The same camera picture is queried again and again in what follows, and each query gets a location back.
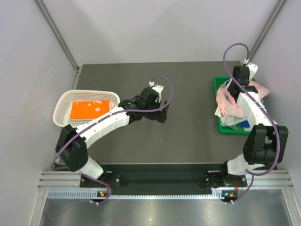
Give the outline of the pink patterned towel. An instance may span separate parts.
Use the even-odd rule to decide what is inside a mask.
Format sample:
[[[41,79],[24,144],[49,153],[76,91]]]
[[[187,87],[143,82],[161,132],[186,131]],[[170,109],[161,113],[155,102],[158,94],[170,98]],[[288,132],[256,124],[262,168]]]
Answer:
[[[218,108],[220,109],[223,116],[233,116],[236,118],[245,118],[245,114],[240,106],[236,103],[234,97],[227,91],[231,82],[230,80],[226,80],[217,90],[216,101]],[[261,86],[255,81],[250,81],[251,86],[255,86],[258,91],[259,99],[262,100],[266,97],[270,90],[264,86]]]

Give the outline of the orange fox pattern towel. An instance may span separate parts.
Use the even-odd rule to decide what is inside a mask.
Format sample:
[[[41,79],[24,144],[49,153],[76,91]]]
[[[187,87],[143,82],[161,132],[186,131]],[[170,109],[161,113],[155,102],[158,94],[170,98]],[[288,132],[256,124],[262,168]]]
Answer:
[[[73,101],[70,111],[71,120],[93,120],[112,108],[110,100]]]

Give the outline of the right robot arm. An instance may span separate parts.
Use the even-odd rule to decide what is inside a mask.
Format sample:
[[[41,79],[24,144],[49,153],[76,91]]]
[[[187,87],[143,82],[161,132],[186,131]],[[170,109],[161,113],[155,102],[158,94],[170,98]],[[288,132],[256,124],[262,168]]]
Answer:
[[[261,176],[270,173],[284,156],[288,128],[279,126],[266,111],[259,89],[251,84],[251,67],[234,66],[227,88],[230,96],[243,111],[251,131],[243,152],[226,161],[220,168],[219,179],[224,186],[244,179],[245,174]]]

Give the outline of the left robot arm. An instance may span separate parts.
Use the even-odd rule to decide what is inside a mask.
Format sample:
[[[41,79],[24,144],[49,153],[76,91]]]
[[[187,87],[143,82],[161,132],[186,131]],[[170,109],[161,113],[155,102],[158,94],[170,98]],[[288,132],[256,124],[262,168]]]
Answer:
[[[101,165],[88,156],[88,148],[112,131],[142,118],[164,123],[170,102],[161,104],[163,89],[151,82],[140,95],[121,101],[103,116],[77,127],[66,125],[56,144],[57,156],[69,171],[85,174],[95,186],[103,186],[107,176]]]

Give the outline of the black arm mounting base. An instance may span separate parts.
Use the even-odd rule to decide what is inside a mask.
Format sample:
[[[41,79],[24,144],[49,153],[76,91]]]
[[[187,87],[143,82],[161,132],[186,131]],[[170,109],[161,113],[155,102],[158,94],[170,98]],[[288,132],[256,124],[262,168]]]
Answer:
[[[221,163],[104,164],[100,180],[113,195],[211,194],[213,188],[246,188],[245,176],[230,176]]]

